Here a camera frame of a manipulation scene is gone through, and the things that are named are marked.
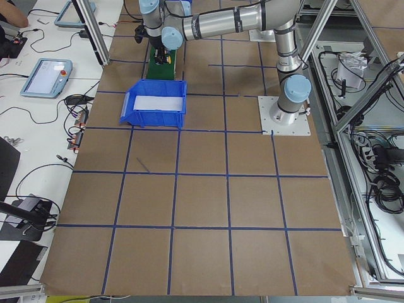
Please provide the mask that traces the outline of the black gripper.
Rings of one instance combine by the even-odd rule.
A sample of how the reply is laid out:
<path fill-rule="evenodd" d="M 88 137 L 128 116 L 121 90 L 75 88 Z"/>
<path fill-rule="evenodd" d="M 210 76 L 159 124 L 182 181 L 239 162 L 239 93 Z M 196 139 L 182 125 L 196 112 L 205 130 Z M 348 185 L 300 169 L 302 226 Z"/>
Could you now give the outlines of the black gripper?
<path fill-rule="evenodd" d="M 170 51 L 167 50 L 166 47 L 163 45 L 161 37 L 150 37 L 149 42 L 152 45 L 152 47 L 155 49 L 152 52 L 154 60 L 158 55 L 161 55 L 161 54 L 170 55 Z"/>

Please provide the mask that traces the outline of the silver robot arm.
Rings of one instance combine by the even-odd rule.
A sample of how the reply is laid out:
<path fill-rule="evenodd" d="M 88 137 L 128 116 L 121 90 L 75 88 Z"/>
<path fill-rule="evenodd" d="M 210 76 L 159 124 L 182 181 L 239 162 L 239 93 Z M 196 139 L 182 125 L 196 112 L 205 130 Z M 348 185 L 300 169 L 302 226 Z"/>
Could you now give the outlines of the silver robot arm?
<path fill-rule="evenodd" d="M 281 93 L 270 116 L 282 126 L 296 121 L 311 92 L 311 82 L 301 74 L 303 60 L 295 42 L 298 1 L 259 1 L 198 14 L 192 13 L 189 1 L 140 1 L 139 7 L 142 19 L 135 41 L 148 39 L 156 49 L 176 51 L 189 40 L 249 30 L 273 31 Z"/>

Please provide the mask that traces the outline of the person forearm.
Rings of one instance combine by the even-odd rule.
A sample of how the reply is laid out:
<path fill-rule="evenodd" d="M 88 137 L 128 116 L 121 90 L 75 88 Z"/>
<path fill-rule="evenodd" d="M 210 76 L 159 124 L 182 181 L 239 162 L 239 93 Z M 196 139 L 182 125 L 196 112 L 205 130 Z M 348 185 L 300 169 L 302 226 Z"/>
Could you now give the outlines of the person forearm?
<path fill-rule="evenodd" d="M 5 0 L 1 0 L 1 21 L 18 28 L 29 26 L 27 16 L 15 5 Z"/>

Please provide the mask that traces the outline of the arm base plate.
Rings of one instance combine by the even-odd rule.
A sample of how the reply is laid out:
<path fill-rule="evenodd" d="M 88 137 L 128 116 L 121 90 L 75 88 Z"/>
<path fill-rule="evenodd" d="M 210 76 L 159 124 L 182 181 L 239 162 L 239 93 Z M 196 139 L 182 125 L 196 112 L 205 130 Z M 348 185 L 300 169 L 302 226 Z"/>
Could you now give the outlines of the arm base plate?
<path fill-rule="evenodd" d="M 249 40 L 252 42 L 271 42 L 275 43 L 275 34 L 273 30 L 250 30 Z"/>
<path fill-rule="evenodd" d="M 310 136 L 311 131 L 302 105 L 296 113 L 278 108 L 277 96 L 258 96 L 261 132 L 272 136 Z"/>

